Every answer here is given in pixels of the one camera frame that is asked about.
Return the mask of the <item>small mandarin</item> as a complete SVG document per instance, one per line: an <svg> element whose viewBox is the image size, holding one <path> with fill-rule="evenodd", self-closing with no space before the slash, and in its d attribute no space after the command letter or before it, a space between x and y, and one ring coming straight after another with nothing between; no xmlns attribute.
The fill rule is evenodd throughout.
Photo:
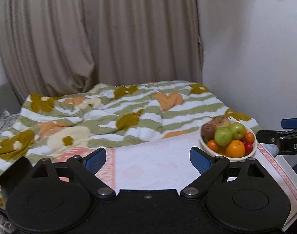
<svg viewBox="0 0 297 234"><path fill-rule="evenodd" d="M246 141L247 143L251 143L251 144L253 144L254 141L255 141L255 135L254 135L253 133L251 133L251 132L246 133L246 134L244 135L244 139L245 139L245 141Z"/></svg>
<svg viewBox="0 0 297 234"><path fill-rule="evenodd" d="M208 141L206 143L206 146L214 152L218 152L218 150L219 150L219 145L214 140Z"/></svg>

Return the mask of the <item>large orange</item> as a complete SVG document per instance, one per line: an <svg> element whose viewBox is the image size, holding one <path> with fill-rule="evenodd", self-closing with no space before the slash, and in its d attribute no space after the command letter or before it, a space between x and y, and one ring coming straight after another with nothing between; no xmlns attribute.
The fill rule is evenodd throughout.
<svg viewBox="0 0 297 234"><path fill-rule="evenodd" d="M226 148L226 156L241 158L245 156L245 145L239 140L233 140Z"/></svg>

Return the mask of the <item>green apple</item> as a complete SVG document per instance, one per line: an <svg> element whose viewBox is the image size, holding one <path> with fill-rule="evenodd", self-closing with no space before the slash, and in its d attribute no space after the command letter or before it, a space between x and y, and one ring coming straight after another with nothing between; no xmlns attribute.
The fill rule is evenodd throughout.
<svg viewBox="0 0 297 234"><path fill-rule="evenodd" d="M232 137L235 140L241 140L246 134L246 127L239 122L232 123L229 126L230 131L232 132Z"/></svg>
<svg viewBox="0 0 297 234"><path fill-rule="evenodd" d="M227 146L232 141L233 135L229 128L220 127L215 131L214 141L219 146Z"/></svg>

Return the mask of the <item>brown kiwi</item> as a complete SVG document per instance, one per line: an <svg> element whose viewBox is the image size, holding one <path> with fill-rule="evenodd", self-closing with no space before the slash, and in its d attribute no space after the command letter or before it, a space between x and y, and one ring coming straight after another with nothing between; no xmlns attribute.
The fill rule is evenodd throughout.
<svg viewBox="0 0 297 234"><path fill-rule="evenodd" d="M201 128L201 137L205 142L211 141L214 138L215 128L209 123L205 123Z"/></svg>

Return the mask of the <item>red plum front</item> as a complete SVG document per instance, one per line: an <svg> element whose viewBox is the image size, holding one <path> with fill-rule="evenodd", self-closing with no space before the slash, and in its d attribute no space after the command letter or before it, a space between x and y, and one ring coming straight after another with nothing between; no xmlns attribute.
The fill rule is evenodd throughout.
<svg viewBox="0 0 297 234"><path fill-rule="evenodd" d="M246 143L247 143L246 140L245 140L244 138L242 138L240 141L241 141L243 144L246 144Z"/></svg>

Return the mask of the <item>red plum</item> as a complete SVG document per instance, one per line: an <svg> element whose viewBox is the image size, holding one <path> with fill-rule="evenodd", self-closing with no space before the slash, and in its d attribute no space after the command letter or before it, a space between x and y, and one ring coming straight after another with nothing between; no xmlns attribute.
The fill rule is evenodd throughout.
<svg viewBox="0 0 297 234"><path fill-rule="evenodd" d="M253 151L253 149L254 149L253 144L252 143L249 143L249 142L245 142L244 143L244 146L245 146L245 156L246 155L249 155Z"/></svg>
<svg viewBox="0 0 297 234"><path fill-rule="evenodd" d="M241 141L243 144L246 144L246 143L247 143L246 140L245 140L244 138L242 138L240 141Z"/></svg>

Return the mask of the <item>green apple front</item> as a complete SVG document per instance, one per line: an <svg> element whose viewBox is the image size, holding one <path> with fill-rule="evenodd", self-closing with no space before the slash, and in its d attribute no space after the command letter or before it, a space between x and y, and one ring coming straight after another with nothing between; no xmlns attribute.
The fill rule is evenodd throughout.
<svg viewBox="0 0 297 234"><path fill-rule="evenodd" d="M246 134L246 127L239 122L232 123L229 126L230 131L232 132L232 137L235 140L241 140Z"/></svg>

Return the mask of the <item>large blemished apple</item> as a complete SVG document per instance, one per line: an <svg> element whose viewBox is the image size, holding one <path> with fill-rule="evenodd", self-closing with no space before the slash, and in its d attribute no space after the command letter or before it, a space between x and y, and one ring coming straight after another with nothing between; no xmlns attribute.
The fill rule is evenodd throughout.
<svg viewBox="0 0 297 234"><path fill-rule="evenodd" d="M231 125L229 118L223 115L214 117L209 123L214 129L229 127Z"/></svg>

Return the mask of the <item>cream bowl with duck print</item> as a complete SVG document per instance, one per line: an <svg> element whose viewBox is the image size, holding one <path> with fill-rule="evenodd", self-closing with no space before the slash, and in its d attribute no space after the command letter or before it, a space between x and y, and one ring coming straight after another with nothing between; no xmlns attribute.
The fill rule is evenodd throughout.
<svg viewBox="0 0 297 234"><path fill-rule="evenodd" d="M229 118L229 120L230 120L230 122L231 122L231 124L232 123L235 123L235 122L238 122L238 121L236 121L236 120L234 120L234 119L231 119L231 118ZM224 157L226 157L226 158L228 158L228 159L230 159L232 162L242 162L242 161L244 161L246 158L248 158L248 157L253 157L254 156L254 154L255 154L255 152L256 152L256 149L257 149L257 139L256 139L256 136L255 136L255 141L254 141L254 143L253 143L253 146L254 146L254 149L253 149L253 151L249 154L249 155L246 155L246 156L244 156L244 157L241 157L241 158L231 158L231 157L227 157L226 156L226 148L227 148L227 146L219 146L219 150L218 150L218 152L214 152L214 151L212 151L210 148L208 148L207 146L206 146L206 143L207 142L205 142L203 139L202 139L202 137L201 137L201 128L202 128L202 126L203 125L201 125L201 127L200 127L200 129L199 129L199 131L200 131L200 147L201 147L201 149L202 150L204 150L207 154L209 154L209 155L211 155L211 156L218 156L218 155L221 155L221 156L224 156ZM248 128L248 127L246 127L246 132L247 133L249 133L249 132L251 132L251 133L253 133L253 131L250 129L250 128Z"/></svg>

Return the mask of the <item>pink floral table cloth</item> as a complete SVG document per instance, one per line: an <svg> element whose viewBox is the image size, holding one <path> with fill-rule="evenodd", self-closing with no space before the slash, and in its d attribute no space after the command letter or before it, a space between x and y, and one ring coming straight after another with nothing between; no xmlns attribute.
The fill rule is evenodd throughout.
<svg viewBox="0 0 297 234"><path fill-rule="evenodd" d="M191 148L199 145L199 133L192 132L148 143L108 148L106 163L96 176L115 191L180 191L200 175L190 162ZM278 167L275 158L260 145L254 157L276 180Z"/></svg>

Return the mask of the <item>striped floral duvet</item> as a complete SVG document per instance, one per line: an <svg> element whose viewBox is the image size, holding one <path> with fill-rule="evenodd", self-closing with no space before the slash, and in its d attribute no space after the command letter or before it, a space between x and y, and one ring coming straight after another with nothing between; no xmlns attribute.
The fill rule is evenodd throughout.
<svg viewBox="0 0 297 234"><path fill-rule="evenodd" d="M31 94L18 119L0 135L0 176L26 157L64 162L100 147L117 148L192 132L223 115L257 132L257 121L227 107L199 83L161 81L132 86L100 83L86 93Z"/></svg>

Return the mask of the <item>black box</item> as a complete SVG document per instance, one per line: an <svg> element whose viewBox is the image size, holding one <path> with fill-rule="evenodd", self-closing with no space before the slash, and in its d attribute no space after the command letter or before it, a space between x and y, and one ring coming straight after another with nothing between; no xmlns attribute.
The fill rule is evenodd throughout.
<svg viewBox="0 0 297 234"><path fill-rule="evenodd" d="M32 169L32 164L26 157L20 157L1 176L1 195L8 197L21 180Z"/></svg>

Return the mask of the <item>patterned grey pillow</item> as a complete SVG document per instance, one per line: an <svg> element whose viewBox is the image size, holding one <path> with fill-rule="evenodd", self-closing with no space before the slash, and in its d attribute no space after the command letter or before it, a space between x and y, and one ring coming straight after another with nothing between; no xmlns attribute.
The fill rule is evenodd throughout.
<svg viewBox="0 0 297 234"><path fill-rule="evenodd" d="M2 132L14 125L19 117L19 113L11 114L8 110L3 110L0 116L0 135Z"/></svg>

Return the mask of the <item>grey sofa backrest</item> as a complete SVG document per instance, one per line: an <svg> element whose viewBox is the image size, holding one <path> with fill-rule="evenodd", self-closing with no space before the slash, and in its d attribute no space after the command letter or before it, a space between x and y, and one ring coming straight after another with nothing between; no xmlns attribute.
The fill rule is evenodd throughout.
<svg viewBox="0 0 297 234"><path fill-rule="evenodd" d="M11 114L21 110L21 104L9 83L0 86L0 117L5 109Z"/></svg>

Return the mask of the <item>beige curtain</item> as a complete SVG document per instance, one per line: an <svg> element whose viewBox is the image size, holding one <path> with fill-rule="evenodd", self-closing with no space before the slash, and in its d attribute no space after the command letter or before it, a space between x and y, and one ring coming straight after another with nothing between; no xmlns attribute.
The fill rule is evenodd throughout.
<svg viewBox="0 0 297 234"><path fill-rule="evenodd" d="M20 101L98 83L201 82L197 0L0 0L0 54Z"/></svg>

